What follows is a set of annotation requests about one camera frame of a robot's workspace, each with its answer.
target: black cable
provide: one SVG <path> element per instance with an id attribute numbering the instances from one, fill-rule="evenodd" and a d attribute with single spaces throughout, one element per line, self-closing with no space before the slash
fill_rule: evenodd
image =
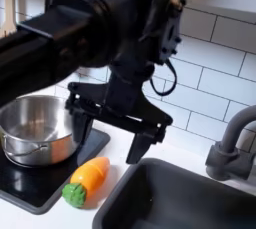
<path id="1" fill-rule="evenodd" d="M 176 73 L 175 68 L 173 67 L 173 65 L 172 65 L 172 63 L 171 63 L 171 61 L 170 61 L 170 59 L 167 59 L 166 62 L 165 62 L 165 64 L 168 66 L 168 68 L 170 69 L 170 71 L 171 71 L 171 72 L 173 73 L 173 75 L 174 75 L 174 82 L 173 82 L 172 87 L 171 87 L 169 90 L 165 91 L 165 92 L 159 92 L 159 91 L 156 90 L 156 88 L 155 88 L 153 79 L 150 79 L 150 84 L 151 84 L 153 90 L 156 92 L 157 95 L 162 96 L 162 97 L 170 95 L 170 94 L 175 90 L 176 85 L 177 85 L 177 73 Z"/>

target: faucet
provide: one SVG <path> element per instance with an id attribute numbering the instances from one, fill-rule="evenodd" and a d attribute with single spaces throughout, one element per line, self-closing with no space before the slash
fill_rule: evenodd
<path id="1" fill-rule="evenodd" d="M 216 142 L 209 151 L 206 172 L 211 178 L 218 181 L 231 176 L 248 179 L 255 154 L 239 150 L 236 143 L 243 128 L 253 121 L 256 121 L 256 105 L 245 108 L 231 119 L 222 141 Z"/>

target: toy carrot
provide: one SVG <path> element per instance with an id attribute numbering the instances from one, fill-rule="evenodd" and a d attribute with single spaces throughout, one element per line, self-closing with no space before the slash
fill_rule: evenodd
<path id="1" fill-rule="evenodd" d="M 62 190 L 65 200 L 76 208 L 81 208 L 85 200 L 103 184 L 110 162 L 106 157 L 97 157 L 80 166 L 71 176 L 70 184 Z"/>

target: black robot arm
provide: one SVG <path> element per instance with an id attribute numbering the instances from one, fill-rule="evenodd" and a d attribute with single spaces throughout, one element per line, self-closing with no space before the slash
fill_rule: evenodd
<path id="1" fill-rule="evenodd" d="M 69 84 L 73 138 L 83 142 L 94 119 L 133 132 L 127 162 L 138 162 L 151 144 L 162 142 L 172 123 L 145 98 L 142 85 L 151 80 L 158 94 L 173 91 L 176 73 L 168 57 L 180 42 L 184 5 L 184 0 L 46 0 L 45 14 L 0 41 L 0 105 L 57 83 L 79 66 L 108 65 L 106 84 Z M 154 64 L 174 73 L 170 91 L 154 87 Z"/>

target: sink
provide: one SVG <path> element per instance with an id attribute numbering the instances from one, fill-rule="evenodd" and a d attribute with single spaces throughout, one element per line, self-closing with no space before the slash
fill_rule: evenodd
<path id="1" fill-rule="evenodd" d="M 255 229 L 256 197 L 158 159 L 130 166 L 93 229 Z"/>

